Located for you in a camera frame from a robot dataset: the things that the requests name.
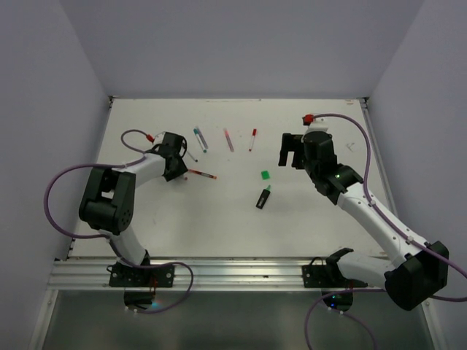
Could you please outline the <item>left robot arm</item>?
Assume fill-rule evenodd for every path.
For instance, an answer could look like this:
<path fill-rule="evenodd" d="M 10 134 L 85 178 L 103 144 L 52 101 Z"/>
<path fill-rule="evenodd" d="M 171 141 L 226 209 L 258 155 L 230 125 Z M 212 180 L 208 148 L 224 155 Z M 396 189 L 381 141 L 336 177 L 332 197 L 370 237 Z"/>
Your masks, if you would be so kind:
<path fill-rule="evenodd" d="M 136 189 L 152 179 L 170 182 L 185 175 L 187 148 L 185 137 L 168 132 L 135 163 L 94 166 L 90 171 L 79 218 L 105 237 L 118 261 L 128 266 L 126 278 L 135 286 L 146 285 L 152 276 L 149 254 L 131 226 Z"/>

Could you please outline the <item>green black highlighter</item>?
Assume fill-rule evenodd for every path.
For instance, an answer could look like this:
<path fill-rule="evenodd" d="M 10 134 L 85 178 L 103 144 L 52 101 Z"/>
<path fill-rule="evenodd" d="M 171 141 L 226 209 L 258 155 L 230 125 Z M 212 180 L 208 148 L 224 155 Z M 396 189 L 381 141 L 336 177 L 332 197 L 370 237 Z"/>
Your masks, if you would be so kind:
<path fill-rule="evenodd" d="M 271 185 L 268 185 L 266 188 L 262 190 L 255 207 L 257 209 L 263 209 L 267 200 L 269 199 L 270 194 L 271 194 Z"/>

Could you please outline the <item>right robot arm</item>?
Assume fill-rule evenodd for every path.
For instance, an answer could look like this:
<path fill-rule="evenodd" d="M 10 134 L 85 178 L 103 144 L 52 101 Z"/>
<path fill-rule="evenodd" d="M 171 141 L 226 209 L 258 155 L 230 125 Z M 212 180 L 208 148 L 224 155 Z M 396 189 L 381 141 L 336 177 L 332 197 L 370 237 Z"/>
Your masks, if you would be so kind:
<path fill-rule="evenodd" d="M 398 307 L 411 311 L 447 285 L 446 246 L 439 241 L 428 243 L 365 192 L 363 178 L 338 162 L 331 134 L 285 133 L 279 166 L 285 166 L 290 153 L 292 166 L 305 170 L 316 190 L 353 217 L 388 256 L 382 260 L 342 248 L 326 257 L 322 266 L 303 266 L 305 287 L 310 279 L 331 287 L 372 285 L 386 291 Z"/>

